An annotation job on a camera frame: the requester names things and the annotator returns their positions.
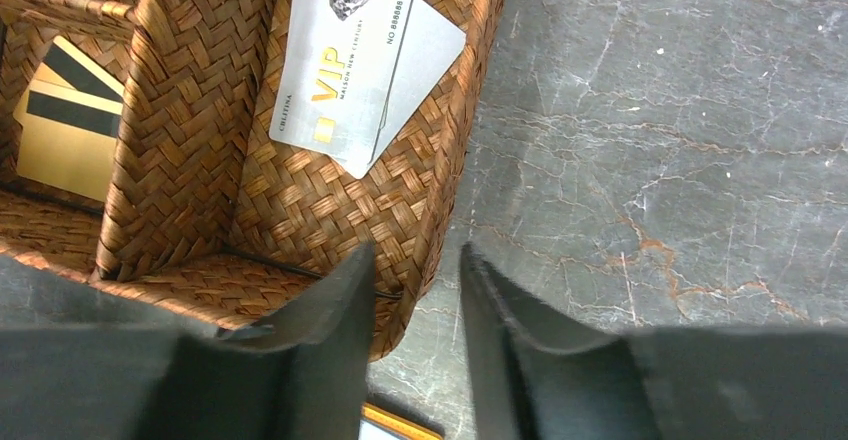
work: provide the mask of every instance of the gray floor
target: gray floor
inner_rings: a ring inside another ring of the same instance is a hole
[[[438,283],[377,390],[473,438],[473,241],[608,329],[848,319],[848,0],[508,0]]]

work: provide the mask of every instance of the marble floor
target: marble floor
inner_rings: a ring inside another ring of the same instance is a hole
[[[844,323],[846,56],[848,0],[507,0],[438,281],[374,389],[474,437],[467,241],[600,328]]]

